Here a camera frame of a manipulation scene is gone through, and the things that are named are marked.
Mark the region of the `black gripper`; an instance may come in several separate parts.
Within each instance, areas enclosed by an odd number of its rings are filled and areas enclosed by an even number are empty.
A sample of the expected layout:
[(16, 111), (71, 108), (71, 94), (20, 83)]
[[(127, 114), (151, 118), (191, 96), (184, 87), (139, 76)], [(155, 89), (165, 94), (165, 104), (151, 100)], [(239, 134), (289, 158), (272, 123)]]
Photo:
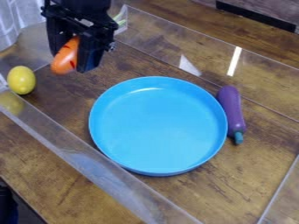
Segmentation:
[(108, 15), (111, 0), (44, 0), (51, 54), (79, 36), (76, 70), (85, 73), (99, 66), (104, 52), (113, 43), (117, 23)]

